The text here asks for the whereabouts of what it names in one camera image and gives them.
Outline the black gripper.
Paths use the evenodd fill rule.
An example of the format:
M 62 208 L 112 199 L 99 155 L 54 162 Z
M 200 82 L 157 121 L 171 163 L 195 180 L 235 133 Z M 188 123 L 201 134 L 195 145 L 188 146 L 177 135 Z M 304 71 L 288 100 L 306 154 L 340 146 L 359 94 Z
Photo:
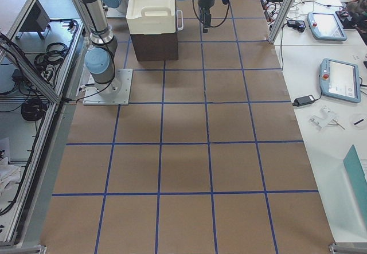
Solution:
M 198 0 L 198 6 L 200 11 L 200 21 L 203 24 L 203 33 L 208 32 L 208 27 L 211 25 L 212 15 L 210 8 L 214 5 L 215 0 Z

